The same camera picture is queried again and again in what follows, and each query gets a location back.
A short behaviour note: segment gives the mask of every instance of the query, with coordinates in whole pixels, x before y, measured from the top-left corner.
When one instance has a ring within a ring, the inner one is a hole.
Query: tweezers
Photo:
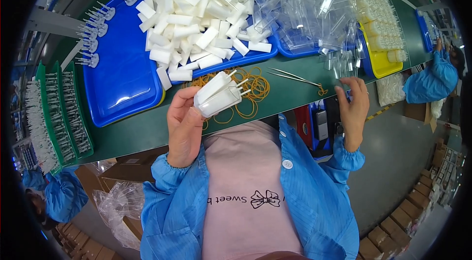
[[[280,77],[284,77],[284,78],[287,78],[287,79],[303,81],[303,82],[305,82],[305,83],[309,83],[309,84],[315,85],[315,86],[320,87],[320,88],[322,87],[320,84],[316,84],[316,83],[314,83],[314,82],[312,82],[312,81],[305,80],[304,78],[299,77],[298,75],[294,75],[294,74],[291,74],[291,73],[287,73],[287,72],[282,71],[282,70],[277,69],[277,68],[272,68],[272,67],[268,67],[268,68],[273,69],[273,70],[278,71],[278,72],[281,72],[281,73],[284,73],[284,74],[292,75],[292,76],[294,76],[295,78],[287,77],[286,75],[283,75],[283,74],[274,74],[274,73],[271,73],[271,72],[267,72],[267,73],[269,73],[269,74],[278,75],[278,76],[280,76]]]

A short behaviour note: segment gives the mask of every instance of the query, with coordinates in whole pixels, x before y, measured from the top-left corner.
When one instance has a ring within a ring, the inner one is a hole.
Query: plastic bag
[[[401,73],[392,74],[386,78],[380,79],[376,84],[380,106],[405,100],[406,95],[402,90],[404,79]]]
[[[116,182],[109,193],[94,190],[93,199],[97,204],[98,213],[121,245],[139,250],[141,242],[123,223],[123,217],[141,219],[145,203],[143,184]]]

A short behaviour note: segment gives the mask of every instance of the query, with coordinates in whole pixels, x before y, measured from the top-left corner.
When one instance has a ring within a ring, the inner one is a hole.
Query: smartphone
[[[315,126],[313,131],[319,141],[327,139],[327,115],[326,110],[319,110],[315,114]]]

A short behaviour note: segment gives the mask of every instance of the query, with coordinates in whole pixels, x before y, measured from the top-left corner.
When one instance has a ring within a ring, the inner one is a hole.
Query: white button
[[[293,165],[293,163],[292,163],[291,161],[289,161],[288,159],[284,159],[284,160],[282,161],[282,166],[284,166],[284,168],[286,168],[286,169],[291,169],[291,168],[293,168],[294,165]]]

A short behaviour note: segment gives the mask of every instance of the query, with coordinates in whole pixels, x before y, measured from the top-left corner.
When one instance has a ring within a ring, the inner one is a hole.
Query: bow graphic
[[[267,202],[274,207],[280,207],[279,195],[275,192],[271,192],[270,190],[266,190],[266,197],[263,197],[263,195],[258,190],[256,190],[251,199],[251,205],[254,209],[257,209]]]

